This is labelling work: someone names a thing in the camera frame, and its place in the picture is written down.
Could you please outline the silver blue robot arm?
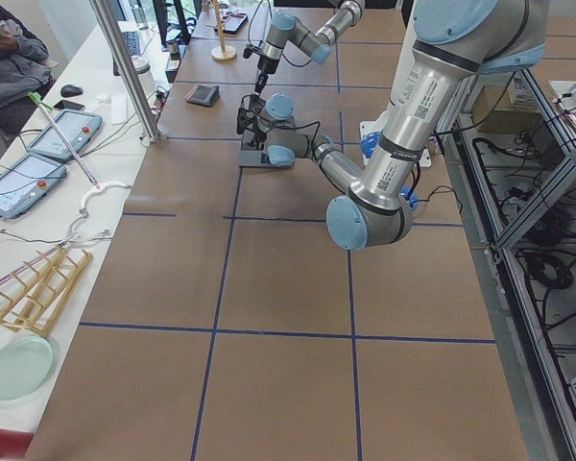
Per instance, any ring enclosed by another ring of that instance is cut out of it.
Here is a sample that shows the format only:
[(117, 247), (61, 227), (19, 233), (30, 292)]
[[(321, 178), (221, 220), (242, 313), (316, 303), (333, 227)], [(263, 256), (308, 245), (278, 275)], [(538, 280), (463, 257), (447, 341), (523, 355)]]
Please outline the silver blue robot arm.
[(252, 132), (269, 162), (314, 161), (339, 189), (326, 210), (333, 241), (347, 250), (402, 239), (412, 210), (400, 194), (419, 162), (459, 83), (472, 75), (506, 73), (538, 63), (545, 48), (545, 1), (419, 1), (412, 12), (416, 36), (406, 41), (414, 63), (372, 157), (359, 167), (325, 135), (301, 133), (292, 100), (275, 94), (238, 113), (239, 132)]
[(258, 75), (254, 92), (260, 94), (270, 75), (276, 73), (284, 48), (293, 43), (310, 60), (323, 64), (331, 53), (331, 46), (350, 27), (362, 18), (366, 5), (364, 1), (332, 1), (338, 8), (328, 21), (317, 31), (305, 27), (297, 16), (286, 10), (276, 10), (268, 32), (259, 45), (247, 45), (244, 57), (256, 54)]

